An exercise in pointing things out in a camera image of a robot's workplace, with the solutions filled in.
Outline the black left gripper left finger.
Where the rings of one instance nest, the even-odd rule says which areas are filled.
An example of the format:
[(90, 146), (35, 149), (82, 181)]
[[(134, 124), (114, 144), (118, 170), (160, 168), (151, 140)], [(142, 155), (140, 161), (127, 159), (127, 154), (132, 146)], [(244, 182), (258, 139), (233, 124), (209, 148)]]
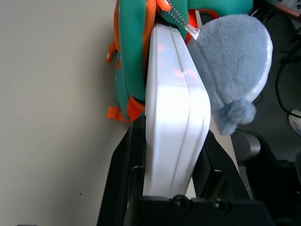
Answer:
[(121, 226), (131, 196), (131, 181), (134, 189), (142, 194), (145, 165), (145, 117), (135, 120), (114, 150), (101, 207), (98, 226)]

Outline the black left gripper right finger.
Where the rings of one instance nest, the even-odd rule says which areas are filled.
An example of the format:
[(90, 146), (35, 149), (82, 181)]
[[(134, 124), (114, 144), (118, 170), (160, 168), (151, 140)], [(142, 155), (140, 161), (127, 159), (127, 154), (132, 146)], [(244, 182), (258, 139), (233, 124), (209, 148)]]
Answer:
[(192, 180), (198, 198), (250, 199), (233, 160), (211, 131), (199, 154)]

